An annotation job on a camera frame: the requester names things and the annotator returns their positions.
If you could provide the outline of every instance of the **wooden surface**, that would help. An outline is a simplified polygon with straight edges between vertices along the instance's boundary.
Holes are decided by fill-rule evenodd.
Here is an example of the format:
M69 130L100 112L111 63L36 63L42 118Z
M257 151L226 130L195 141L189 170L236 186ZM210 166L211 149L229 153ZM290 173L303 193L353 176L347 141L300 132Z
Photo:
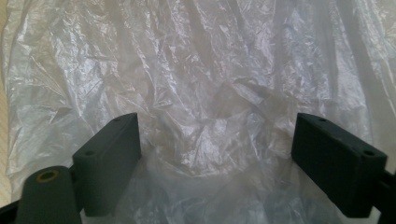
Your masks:
M0 0L0 34L2 34L7 19L6 2L7 0ZM0 207L10 203L11 195L9 180L5 175L7 166L7 127L7 100L4 93L3 82L0 78Z

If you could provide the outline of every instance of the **wrinkled plastic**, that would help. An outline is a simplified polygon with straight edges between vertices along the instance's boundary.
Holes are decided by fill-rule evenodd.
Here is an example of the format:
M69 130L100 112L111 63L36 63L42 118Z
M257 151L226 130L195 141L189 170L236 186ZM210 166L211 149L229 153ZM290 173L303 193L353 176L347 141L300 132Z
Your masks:
M93 222L358 222L291 161L297 112L396 168L393 0L8 0L7 11L14 200L28 175L71 165L130 112L143 159L116 215Z

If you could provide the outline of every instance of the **crumpled plastic wrap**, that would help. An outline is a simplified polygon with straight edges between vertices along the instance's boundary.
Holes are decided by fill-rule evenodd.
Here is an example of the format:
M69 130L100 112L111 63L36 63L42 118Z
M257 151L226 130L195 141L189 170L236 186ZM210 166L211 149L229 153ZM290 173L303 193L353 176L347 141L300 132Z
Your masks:
M143 159L116 215L87 222L357 222L292 162L297 112L396 168L393 0L8 0L7 11L14 200L28 175L70 166L130 112Z

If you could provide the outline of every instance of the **clear plastic bag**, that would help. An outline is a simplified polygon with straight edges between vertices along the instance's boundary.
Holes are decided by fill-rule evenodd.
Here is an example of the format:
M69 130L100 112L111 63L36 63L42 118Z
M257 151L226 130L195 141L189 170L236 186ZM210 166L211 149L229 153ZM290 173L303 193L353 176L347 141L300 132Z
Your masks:
M13 199L28 175L71 165L109 120L137 112L143 159L105 221L353 223L291 161L295 119L332 120L395 170L395 10L392 0L8 0Z

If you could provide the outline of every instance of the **black bracket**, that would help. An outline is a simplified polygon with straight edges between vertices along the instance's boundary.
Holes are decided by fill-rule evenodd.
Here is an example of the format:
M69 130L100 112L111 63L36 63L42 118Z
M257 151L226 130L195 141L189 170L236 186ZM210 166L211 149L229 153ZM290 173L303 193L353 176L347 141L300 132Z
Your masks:
M327 119L298 114L292 158L347 217L396 223L396 177L385 171L387 155Z
M111 120L73 155L71 168L30 175L18 202L0 209L0 223L81 223L115 210L141 158L136 114Z

